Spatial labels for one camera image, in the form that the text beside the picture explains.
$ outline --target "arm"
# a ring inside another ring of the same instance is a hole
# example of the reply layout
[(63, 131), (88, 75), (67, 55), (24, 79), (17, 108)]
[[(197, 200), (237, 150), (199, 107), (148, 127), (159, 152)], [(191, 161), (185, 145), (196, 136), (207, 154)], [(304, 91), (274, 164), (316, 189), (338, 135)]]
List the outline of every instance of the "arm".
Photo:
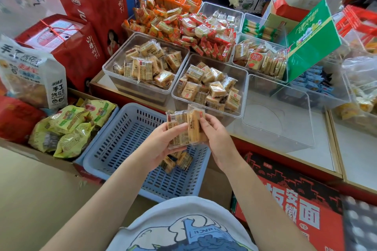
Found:
[(220, 121), (209, 114), (201, 118), (213, 157), (226, 174), (261, 251), (315, 251), (297, 226), (280, 208), (253, 169), (242, 159)]
[(157, 127), (41, 250), (105, 250), (148, 173), (167, 154), (186, 149), (167, 149), (170, 140), (185, 130), (186, 123), (169, 130), (166, 123)]

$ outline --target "person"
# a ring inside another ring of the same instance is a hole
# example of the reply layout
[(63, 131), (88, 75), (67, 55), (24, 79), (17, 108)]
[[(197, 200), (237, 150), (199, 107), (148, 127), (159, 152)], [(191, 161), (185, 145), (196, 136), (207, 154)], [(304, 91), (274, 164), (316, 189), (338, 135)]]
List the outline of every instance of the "person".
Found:
[(120, 48), (118, 35), (110, 29), (107, 33), (107, 51), (112, 56)]
[(42, 251), (66, 250), (252, 250), (315, 251), (280, 208), (240, 154), (220, 121), (209, 114), (200, 123), (216, 164), (228, 177), (251, 233), (218, 204), (182, 196), (157, 204), (128, 228), (120, 228), (148, 173), (175, 151), (169, 142), (187, 123), (158, 126), (49, 240)]

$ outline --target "white snack package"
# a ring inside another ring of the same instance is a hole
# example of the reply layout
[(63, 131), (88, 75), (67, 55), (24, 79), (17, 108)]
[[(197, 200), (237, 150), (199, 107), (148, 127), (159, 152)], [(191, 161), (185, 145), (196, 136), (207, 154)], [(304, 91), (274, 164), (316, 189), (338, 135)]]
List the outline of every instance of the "white snack package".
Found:
[(12, 95), (37, 108), (68, 105), (66, 69), (52, 54), (0, 37), (0, 79)]

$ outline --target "person's left hand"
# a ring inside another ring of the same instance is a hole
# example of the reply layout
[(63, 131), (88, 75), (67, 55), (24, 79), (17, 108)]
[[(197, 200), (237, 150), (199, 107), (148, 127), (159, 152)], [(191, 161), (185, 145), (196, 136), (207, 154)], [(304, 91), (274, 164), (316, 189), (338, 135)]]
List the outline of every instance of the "person's left hand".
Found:
[(174, 149), (167, 147), (171, 140), (187, 131), (187, 126), (187, 123), (183, 123), (168, 130), (167, 122), (165, 122), (153, 130), (139, 148), (136, 149), (136, 156), (140, 157), (140, 161), (148, 167), (148, 171), (153, 171), (157, 168), (168, 154), (187, 149), (187, 146)]

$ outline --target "yellow-green snack bag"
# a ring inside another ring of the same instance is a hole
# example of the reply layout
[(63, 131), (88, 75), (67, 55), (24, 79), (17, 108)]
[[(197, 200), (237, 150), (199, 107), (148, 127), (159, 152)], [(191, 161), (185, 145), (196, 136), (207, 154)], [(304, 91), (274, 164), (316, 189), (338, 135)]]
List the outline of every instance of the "yellow-green snack bag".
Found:
[(81, 105), (85, 109), (89, 110), (89, 118), (98, 126), (102, 127), (109, 119), (111, 111), (114, 110), (116, 104), (105, 100), (92, 100), (85, 99)]
[(72, 133), (60, 138), (58, 147), (54, 153), (56, 158), (75, 158), (87, 147), (94, 123), (79, 124)]
[(29, 138), (29, 145), (41, 152), (53, 152), (58, 146), (60, 135), (49, 131), (46, 126), (50, 123), (51, 117), (39, 121), (33, 129)]
[(85, 122), (85, 117), (88, 115), (89, 110), (74, 105), (68, 105), (59, 110), (58, 113), (50, 116), (51, 121), (46, 128), (56, 134), (68, 134), (79, 124)]

